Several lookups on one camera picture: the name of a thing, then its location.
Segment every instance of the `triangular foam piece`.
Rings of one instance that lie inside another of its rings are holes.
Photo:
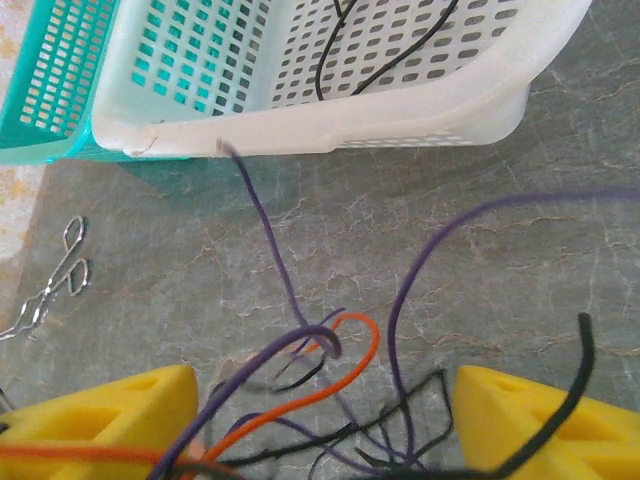
[[[566,392],[482,367],[458,370],[453,410],[469,467],[502,464],[551,416]],[[640,479],[640,415],[583,398],[513,480]]]
[[[194,418],[198,388],[186,365],[159,368],[0,415],[0,444],[165,449]],[[150,466],[0,459],[0,480],[144,479]]]

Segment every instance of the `orange cord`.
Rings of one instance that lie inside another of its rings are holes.
[[[337,328],[338,325],[342,323],[343,320],[358,320],[360,322],[365,323],[369,329],[371,330],[371,344],[369,345],[369,350],[363,357],[363,359],[356,365],[356,367],[349,372],[346,376],[338,380],[336,383],[330,385],[329,387],[320,390],[319,392],[314,392],[311,395],[307,395],[306,397],[302,397],[291,402],[285,403],[284,405],[280,405],[268,412],[263,413],[255,417],[252,420],[249,420],[247,423],[239,427],[237,430],[234,430],[229,435],[224,437],[220,442],[213,446],[205,455],[202,457],[202,460],[206,462],[213,462],[222,454],[226,449],[234,445],[236,442],[253,432],[254,430],[262,427],[264,424],[275,420],[282,415],[285,415],[293,410],[298,410],[300,408],[312,405],[321,400],[324,400],[331,395],[338,393],[340,390],[345,388],[351,382],[353,382],[373,359],[378,350],[378,345],[380,343],[380,330],[376,323],[370,319],[369,317],[362,315],[360,313],[342,313],[336,319],[333,328]],[[312,345],[309,347],[307,352],[313,351],[317,348],[317,345]]]
[[[133,449],[126,447],[43,447],[35,445],[6,445],[0,444],[0,458],[2,457],[30,457],[40,459],[69,460],[74,462],[119,462],[119,463],[148,463],[155,465],[164,456],[163,451]],[[205,465],[198,460],[192,460],[187,457],[180,457],[177,462],[183,463],[199,463]],[[207,464],[212,468],[216,468],[223,473],[234,475],[242,478],[232,469],[218,464]]]

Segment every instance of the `black wire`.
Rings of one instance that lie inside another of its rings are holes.
[[[425,33],[417,42],[415,42],[413,45],[411,45],[409,48],[407,48],[400,55],[398,55],[393,60],[391,60],[389,63],[385,64],[380,69],[378,69],[377,71],[372,73],[364,82],[362,82],[360,85],[358,85],[358,87],[353,91],[353,93],[351,95],[359,95],[360,93],[362,93],[362,91],[365,88],[367,88],[369,85],[371,85],[373,82],[375,82],[382,75],[387,73],[389,70],[391,70],[393,67],[398,65],[400,62],[405,60],[410,55],[413,55],[416,51],[420,50],[424,46],[425,43],[427,43],[429,40],[431,40],[431,38],[436,33],[438,33],[438,31],[443,27],[443,25],[446,23],[446,21],[449,20],[449,17],[453,13],[453,11],[456,9],[457,5],[458,5],[458,0],[451,0],[449,5],[447,6],[447,8],[442,12],[442,15],[440,16],[438,21],[433,25],[433,27],[431,27],[429,29],[429,31],[427,31],[427,33]]]
[[[287,455],[292,455],[294,453],[308,450],[310,448],[321,447],[327,443],[333,442],[334,440],[338,440],[343,437],[346,438],[351,435],[355,435],[357,433],[366,432],[371,428],[375,427],[376,425],[378,425],[380,422],[383,422],[386,419],[391,418],[398,410],[400,410],[404,405],[408,403],[408,401],[411,399],[413,395],[415,395],[416,393],[424,389],[429,383],[431,383],[431,381],[434,378],[440,378],[440,376],[444,377],[444,375],[445,375],[445,371],[444,369],[441,369],[441,368],[428,373],[415,387],[413,387],[407,392],[407,395],[400,402],[396,403],[393,407],[391,407],[379,418],[372,420],[366,424],[347,425],[336,432],[330,433],[328,435],[324,435],[322,437],[318,437],[317,439],[314,439],[314,440],[301,442],[295,445],[290,445],[288,447],[283,447],[276,450],[267,450],[267,451],[252,455],[250,457],[220,460],[219,462],[231,468],[244,467],[247,465],[253,465],[255,463],[263,462],[270,458],[282,458]]]
[[[320,56],[320,60],[318,61],[318,65],[316,67],[316,73],[315,73],[315,90],[316,90],[316,96],[320,101],[324,100],[324,95],[322,94],[322,86],[320,84],[321,77],[322,77],[322,69],[327,60],[327,57],[329,56],[329,51],[331,50],[331,47],[333,46],[333,44],[336,41],[336,38],[338,37],[338,33],[345,26],[345,21],[357,2],[358,0],[352,0],[351,3],[349,3],[349,5],[347,6],[347,8],[342,12],[342,15],[339,15],[338,22],[336,23],[333,31],[331,32],[331,35],[329,36],[329,40],[327,41],[327,44],[325,45],[324,50],[322,51],[322,55]],[[405,60],[407,57],[413,55],[416,51],[420,50],[420,48],[422,48],[425,43],[431,40],[431,38],[436,33],[438,33],[440,29],[444,26],[444,24],[447,22],[447,20],[449,19],[453,11],[456,9],[458,2],[459,0],[451,0],[447,8],[445,8],[444,11],[442,12],[442,15],[440,16],[438,21],[433,25],[433,27],[431,27],[427,31],[427,33],[425,33],[422,37],[420,37],[418,41],[416,41],[413,45],[411,45],[405,51],[403,51],[402,53],[394,57],[391,61],[389,61],[388,63],[380,67],[378,70],[376,70],[374,73],[372,73],[369,77],[367,77],[366,80],[364,80],[362,83],[358,85],[358,87],[356,87],[356,89],[353,91],[353,93],[351,93],[351,95],[352,96],[359,95],[367,87],[369,87],[373,82],[378,80],[382,75],[384,75],[389,70],[397,66],[400,62]]]
[[[317,373],[320,370],[324,368],[324,364],[325,364],[325,356],[322,355],[322,357],[320,358],[320,363],[318,363],[315,367],[313,367],[311,370],[305,373],[303,377],[301,377],[299,380],[296,380],[291,385],[273,386],[273,385],[265,385],[257,382],[245,382],[241,388],[250,393],[269,393],[272,395],[286,393],[301,387],[302,385],[307,383],[309,380],[311,380],[315,375],[317,375]],[[220,390],[224,386],[225,382],[226,381],[223,380],[220,383],[218,383],[215,387],[213,387],[211,389],[211,393],[209,394],[209,398],[211,398],[213,394],[215,394],[218,390]],[[213,428],[211,427],[211,425],[209,425],[209,427],[207,427],[204,430],[204,443],[207,446],[211,446],[211,444],[213,443]]]
[[[2,388],[0,388],[0,399],[4,400],[4,403],[6,403],[9,410],[16,409],[16,406],[11,402],[11,399],[7,396],[6,393],[4,393],[4,390],[2,390]]]
[[[453,433],[453,429],[454,429],[454,422],[453,422],[453,410],[451,408],[451,397],[449,397],[449,389],[447,388],[447,379],[444,375],[443,372],[437,372],[437,378],[440,381],[440,389],[442,391],[442,398],[444,400],[444,404],[445,407],[447,408],[447,416],[449,418],[449,422],[447,424],[447,427],[445,428],[444,432],[442,432],[440,435],[438,435],[437,437],[429,440],[427,443],[425,443],[422,447],[420,447],[418,450],[416,450],[413,453],[413,463],[415,463],[417,460],[420,459],[420,457],[422,457],[423,455],[425,455],[427,452],[429,452],[429,450],[431,450],[432,448],[436,447],[437,445],[439,445],[440,443],[442,443],[444,440],[446,440],[449,435],[451,435],[451,433]],[[376,468],[393,468],[393,467],[397,467],[401,464],[395,462],[395,460],[393,458],[390,458],[389,462],[385,462],[383,460],[380,460],[378,458],[372,457],[368,454],[364,454],[364,456],[362,455],[361,450],[360,449],[356,449],[356,453],[358,453],[363,460],[365,460],[367,463],[369,463],[372,467],[376,467]]]
[[[560,426],[575,410],[593,373],[595,364],[595,345],[591,327],[591,317],[587,313],[578,315],[580,340],[582,342],[582,359],[580,368],[567,392],[562,404],[549,417],[544,425],[522,447],[511,455],[501,466],[483,472],[473,469],[447,470],[440,472],[416,472],[408,469],[396,469],[369,480],[503,480],[515,473],[528,462],[553,436]]]
[[[324,46],[324,50],[322,51],[320,60],[318,60],[318,65],[316,67],[315,87],[316,87],[316,95],[318,96],[318,100],[320,101],[324,100],[324,96],[322,95],[322,88],[320,86],[320,75],[322,74],[322,67],[324,67],[324,62],[326,62],[327,57],[329,56],[329,50],[331,50],[331,46],[333,45],[333,42],[336,41],[336,37],[338,36],[338,33],[340,32],[342,27],[345,25],[344,22],[349,16],[349,13],[351,13],[351,10],[353,10],[353,7],[356,6],[356,3],[358,3],[358,0],[351,0],[351,2],[349,2],[349,5],[347,5],[347,8],[345,8],[344,11],[342,12],[342,15],[340,15],[340,17],[338,18],[338,21],[336,22],[336,26],[333,27],[333,31],[329,36],[329,40],[327,41],[327,44]]]
[[[525,462],[527,462],[533,455],[537,453],[538,450],[551,438],[551,436],[557,431],[557,429],[562,425],[562,423],[571,415],[575,407],[577,406],[580,398],[584,394],[586,386],[591,378],[591,373],[593,372],[593,366],[595,363],[595,347],[593,342],[593,332],[591,328],[591,317],[586,313],[581,313],[578,315],[578,323],[580,326],[580,338],[582,341],[582,360],[580,362],[580,368],[578,369],[578,373],[571,385],[569,392],[567,393],[567,397],[565,398],[562,405],[558,408],[558,410],[545,422],[545,424],[540,428],[540,430],[533,436],[529,441],[527,441],[516,453],[514,453],[505,463],[492,472],[482,472],[477,470],[449,470],[442,472],[414,472],[412,470],[407,469],[396,469],[389,474],[382,476],[380,478],[387,480],[394,479],[420,479],[420,480],[485,480],[485,479],[494,479],[501,480],[507,478],[513,472],[515,472],[518,468],[520,468]],[[392,414],[394,414],[399,409],[403,408],[411,396],[415,393],[423,389],[430,381],[438,376],[443,375],[443,370],[438,369],[431,373],[429,373],[418,385],[412,388],[407,395],[402,399],[401,402],[394,405],[388,412],[385,412],[380,418],[371,421],[364,425],[352,426],[351,428],[344,428],[339,432],[334,432],[329,435],[325,435],[323,437],[319,437],[316,440],[312,440],[309,442],[299,443],[296,445],[291,445],[289,447],[280,448],[277,450],[271,450],[266,452],[261,452],[257,455],[253,455],[251,457],[245,458],[236,458],[229,460],[222,460],[221,463],[227,465],[229,467],[241,467],[246,465],[252,465],[255,463],[262,462],[264,460],[270,458],[281,458],[286,455],[291,455],[294,453],[298,453],[300,451],[307,450],[309,448],[319,447],[326,443],[332,442],[334,440],[340,439],[343,436],[353,435],[355,433],[359,433],[362,431],[367,431],[370,428],[378,425],[381,421],[389,418]],[[448,400],[445,400],[447,403],[447,409],[450,411],[450,403]],[[434,439],[432,442],[442,441],[442,439],[446,438],[448,434],[445,432],[440,437]]]
[[[333,6],[336,7],[338,18],[342,16],[342,8],[340,8],[340,0],[333,0]]]
[[[301,387],[309,380],[311,380],[317,373],[324,368],[325,356],[323,355],[320,359],[320,363],[318,363],[315,367],[309,370],[304,374],[300,380],[295,381],[291,385],[284,385],[282,387],[274,387],[273,385],[264,385],[256,382],[245,382],[242,388],[250,393],[285,393],[291,390],[295,390],[296,388]]]
[[[379,416],[382,416],[385,410],[386,408],[382,407],[382,409],[380,409]],[[382,436],[382,441],[384,442],[384,446],[387,447],[387,461],[379,460],[369,455],[364,450],[357,447],[354,448],[355,452],[358,455],[360,455],[360,458],[362,458],[365,462],[367,462],[369,465],[371,465],[374,468],[383,468],[383,467],[392,467],[392,466],[401,465],[398,462],[396,462],[394,460],[393,455],[391,455],[391,452],[393,452],[394,449],[393,449],[393,445],[391,444],[391,438],[389,437],[389,431],[387,430],[387,422],[386,421],[380,422],[378,424],[378,430],[380,430],[380,435]]]

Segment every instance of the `countertop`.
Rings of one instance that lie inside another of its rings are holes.
[[[506,194],[638,185],[636,11],[631,0],[594,2],[533,83],[523,123],[496,145],[247,159],[307,317],[345,307],[373,317],[386,337],[409,266],[455,216]],[[61,233],[76,214],[88,222],[80,253],[91,285],[76,298],[60,290],[37,341],[0,343],[0,380],[18,405],[173,363],[194,366],[204,400],[295,325],[258,216],[224,159],[47,167],[14,315],[62,258]],[[459,365],[475,364],[566,389],[579,362],[576,317],[587,311],[598,355],[589,395],[638,410],[639,225],[637,205],[588,201],[510,208],[464,226],[429,260],[402,311],[403,376],[410,383],[441,365],[453,384]],[[333,378],[368,344],[359,326],[345,324],[340,337],[346,352],[329,362]],[[345,397],[370,418],[392,392],[383,347]],[[281,401],[234,395],[215,434]],[[435,389],[413,406],[421,440],[443,428]],[[332,401],[291,418],[319,432],[345,422]],[[392,436],[401,448],[400,419]],[[294,438],[268,427],[233,451]],[[283,459],[281,478],[306,475],[316,455]],[[455,438],[426,461],[459,464]],[[320,474],[346,472],[326,460]]]
[[[0,0],[0,104],[9,87],[32,5],[33,0]],[[0,165],[0,329],[10,322],[43,173],[44,166]]]

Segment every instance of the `teal plastic basket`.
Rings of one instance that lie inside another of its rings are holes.
[[[91,106],[118,3],[36,0],[0,117],[0,164],[130,159],[100,149],[91,134]]]

